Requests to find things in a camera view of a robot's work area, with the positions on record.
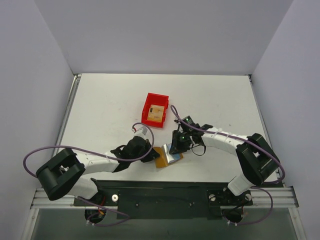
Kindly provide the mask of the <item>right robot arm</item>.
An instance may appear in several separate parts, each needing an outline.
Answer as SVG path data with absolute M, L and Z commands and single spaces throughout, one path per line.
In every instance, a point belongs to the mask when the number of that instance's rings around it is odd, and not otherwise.
M 190 116 L 176 119 L 175 122 L 178 127 L 172 132 L 171 155 L 201 146 L 204 152 L 207 148 L 216 148 L 237 157 L 241 173 L 228 183 L 223 192 L 224 201 L 230 205 L 236 204 L 251 187 L 262 185 L 279 167 L 279 159 L 258 133 L 251 136 L 236 135 L 209 124 L 200 126 Z

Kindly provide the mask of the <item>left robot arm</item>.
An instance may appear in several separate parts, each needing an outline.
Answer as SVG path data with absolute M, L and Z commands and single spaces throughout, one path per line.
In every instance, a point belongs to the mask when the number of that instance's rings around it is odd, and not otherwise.
M 80 196 L 90 205 L 97 206 L 103 200 L 96 180 L 86 179 L 84 175 L 107 172 L 118 173 L 129 168 L 137 159 L 142 163 L 160 157 L 150 141 L 135 136 L 126 145 L 110 151 L 110 156 L 75 153 L 64 148 L 36 171 L 49 200 L 55 201 L 65 195 Z

